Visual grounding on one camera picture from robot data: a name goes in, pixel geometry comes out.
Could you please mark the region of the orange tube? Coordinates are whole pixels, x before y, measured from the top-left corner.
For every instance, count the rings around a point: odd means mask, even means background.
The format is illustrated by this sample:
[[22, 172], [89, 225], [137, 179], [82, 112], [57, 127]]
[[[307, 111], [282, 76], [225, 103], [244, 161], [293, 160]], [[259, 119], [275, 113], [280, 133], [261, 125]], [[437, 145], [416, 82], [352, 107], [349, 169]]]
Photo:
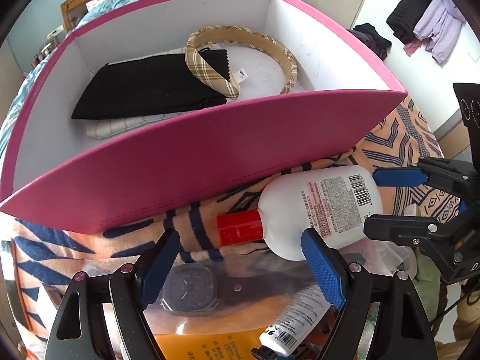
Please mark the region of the orange tube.
[[254, 359], [264, 328], [212, 335], [158, 335], [155, 337], [167, 360]]

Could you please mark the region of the white tube black cap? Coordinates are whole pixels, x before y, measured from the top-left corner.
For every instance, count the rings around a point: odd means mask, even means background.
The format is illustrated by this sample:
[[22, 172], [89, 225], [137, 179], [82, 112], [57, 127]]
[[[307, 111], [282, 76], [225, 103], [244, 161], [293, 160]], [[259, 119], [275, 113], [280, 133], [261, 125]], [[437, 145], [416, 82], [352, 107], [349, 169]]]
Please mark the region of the white tube black cap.
[[273, 324], [259, 336], [260, 346], [250, 352], [255, 359], [287, 358], [326, 315], [330, 304], [317, 284], [299, 290]]

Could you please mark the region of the lilac hoodie hanging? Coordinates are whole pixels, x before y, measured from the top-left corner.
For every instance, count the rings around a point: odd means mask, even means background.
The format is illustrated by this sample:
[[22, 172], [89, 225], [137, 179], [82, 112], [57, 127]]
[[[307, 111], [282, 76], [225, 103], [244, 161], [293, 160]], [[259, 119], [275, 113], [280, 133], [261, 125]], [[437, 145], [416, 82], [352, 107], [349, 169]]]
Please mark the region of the lilac hoodie hanging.
[[465, 17], [452, 0], [432, 0], [413, 30], [416, 38], [403, 50], [412, 56], [424, 45], [435, 62], [444, 65], [450, 58], [464, 23]]

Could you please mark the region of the pink cardboard box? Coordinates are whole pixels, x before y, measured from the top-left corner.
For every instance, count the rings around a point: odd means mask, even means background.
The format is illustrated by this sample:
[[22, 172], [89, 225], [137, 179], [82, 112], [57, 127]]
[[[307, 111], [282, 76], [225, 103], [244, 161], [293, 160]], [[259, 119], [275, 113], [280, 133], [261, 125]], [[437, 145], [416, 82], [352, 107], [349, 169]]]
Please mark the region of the pink cardboard box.
[[[106, 141], [71, 117], [105, 63], [182, 47], [234, 24], [284, 44], [303, 91], [238, 100]], [[140, 0], [72, 31], [47, 60], [12, 129], [1, 210], [97, 233], [350, 149], [406, 89], [340, 24], [301, 0]]]

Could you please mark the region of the plaid beige headband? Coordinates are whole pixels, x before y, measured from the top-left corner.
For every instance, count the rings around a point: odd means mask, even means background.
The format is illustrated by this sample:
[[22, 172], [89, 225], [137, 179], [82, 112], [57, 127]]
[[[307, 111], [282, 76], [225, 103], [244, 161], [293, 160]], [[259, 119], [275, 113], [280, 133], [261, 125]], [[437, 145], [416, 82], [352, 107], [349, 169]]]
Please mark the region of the plaid beige headband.
[[[230, 81], [202, 58], [199, 51], [204, 47], [228, 51]], [[197, 79], [231, 101], [289, 94], [298, 79], [296, 58], [280, 41], [234, 25], [208, 26], [192, 33], [185, 63]]]

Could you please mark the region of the black jacket hanging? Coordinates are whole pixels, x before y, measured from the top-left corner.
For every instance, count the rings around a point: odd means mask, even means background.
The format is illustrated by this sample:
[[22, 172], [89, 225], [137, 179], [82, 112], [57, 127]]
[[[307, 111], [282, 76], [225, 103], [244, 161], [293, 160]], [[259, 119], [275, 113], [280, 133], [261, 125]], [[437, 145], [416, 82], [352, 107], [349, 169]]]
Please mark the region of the black jacket hanging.
[[395, 9], [386, 19], [386, 23], [393, 30], [393, 35], [404, 45], [412, 42], [416, 37], [413, 30], [422, 18], [432, 0], [400, 0]]

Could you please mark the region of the white bottle red cap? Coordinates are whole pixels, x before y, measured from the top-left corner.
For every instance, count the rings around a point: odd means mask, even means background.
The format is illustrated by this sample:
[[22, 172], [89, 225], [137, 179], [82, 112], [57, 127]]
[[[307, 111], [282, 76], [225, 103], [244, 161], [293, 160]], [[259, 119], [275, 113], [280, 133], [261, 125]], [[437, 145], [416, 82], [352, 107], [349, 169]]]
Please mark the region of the white bottle red cap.
[[340, 250], [362, 240], [366, 219], [381, 213], [374, 179], [353, 165], [282, 175], [265, 187], [256, 209], [219, 214], [216, 224], [223, 246], [263, 241], [278, 257], [303, 261], [305, 229]]

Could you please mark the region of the black velvet pouch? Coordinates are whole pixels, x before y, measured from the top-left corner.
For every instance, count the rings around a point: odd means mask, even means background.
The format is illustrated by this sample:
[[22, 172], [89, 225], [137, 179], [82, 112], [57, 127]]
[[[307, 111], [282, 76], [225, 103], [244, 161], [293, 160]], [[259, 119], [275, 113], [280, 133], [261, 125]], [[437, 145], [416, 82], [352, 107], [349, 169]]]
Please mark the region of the black velvet pouch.
[[81, 94], [72, 119], [154, 116], [226, 102], [188, 69], [183, 53], [156, 55], [101, 67]]

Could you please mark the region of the black cloth swatch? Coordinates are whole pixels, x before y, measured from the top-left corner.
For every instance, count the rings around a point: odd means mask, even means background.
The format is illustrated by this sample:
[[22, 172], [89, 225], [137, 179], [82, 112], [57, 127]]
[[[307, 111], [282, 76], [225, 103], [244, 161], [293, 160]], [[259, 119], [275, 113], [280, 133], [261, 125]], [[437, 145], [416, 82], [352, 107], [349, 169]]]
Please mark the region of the black cloth swatch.
[[202, 58], [225, 80], [230, 81], [230, 61], [227, 49], [204, 47], [199, 51]]

